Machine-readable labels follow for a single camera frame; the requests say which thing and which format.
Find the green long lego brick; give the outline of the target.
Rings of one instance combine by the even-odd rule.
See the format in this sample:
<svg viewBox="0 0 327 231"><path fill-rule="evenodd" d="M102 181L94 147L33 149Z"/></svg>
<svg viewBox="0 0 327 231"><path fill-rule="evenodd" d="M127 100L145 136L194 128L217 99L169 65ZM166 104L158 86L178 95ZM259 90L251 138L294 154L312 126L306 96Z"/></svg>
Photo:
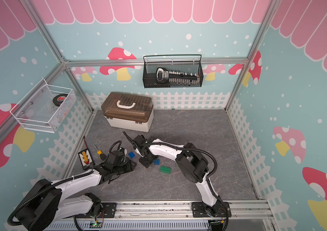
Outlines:
<svg viewBox="0 0 327 231"><path fill-rule="evenodd" d="M171 173L171 168L166 167L166 166L160 166L160 172L165 173L165 174L170 174Z"/></svg>

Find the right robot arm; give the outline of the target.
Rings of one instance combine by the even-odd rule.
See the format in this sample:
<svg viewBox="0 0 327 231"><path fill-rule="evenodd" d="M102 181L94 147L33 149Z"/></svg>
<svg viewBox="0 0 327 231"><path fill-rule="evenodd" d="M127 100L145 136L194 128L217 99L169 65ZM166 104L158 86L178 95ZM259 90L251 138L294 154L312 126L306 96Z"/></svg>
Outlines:
<svg viewBox="0 0 327 231"><path fill-rule="evenodd" d="M210 176L217 170L217 161L210 153L196 148L192 143L176 145L154 137L145 139L142 135L129 138L129 142L140 155L139 162L145 168L158 157L175 161L184 177L195 183L202 197L202 206L209 216L215 217L229 211L210 181Z"/></svg>

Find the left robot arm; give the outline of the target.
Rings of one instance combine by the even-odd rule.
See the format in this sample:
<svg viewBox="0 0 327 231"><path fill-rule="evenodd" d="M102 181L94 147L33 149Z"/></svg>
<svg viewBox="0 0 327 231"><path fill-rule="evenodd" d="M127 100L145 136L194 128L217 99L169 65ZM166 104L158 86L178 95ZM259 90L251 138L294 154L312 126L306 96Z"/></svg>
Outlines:
<svg viewBox="0 0 327 231"><path fill-rule="evenodd" d="M91 192L73 197L85 189L111 183L132 172L136 163L126 156L124 148L110 152L101 164L84 173L59 181L39 180L9 215L9 226L23 225L28 231L42 231L51 223L69 217L86 215L97 220L109 216L110 208Z"/></svg>

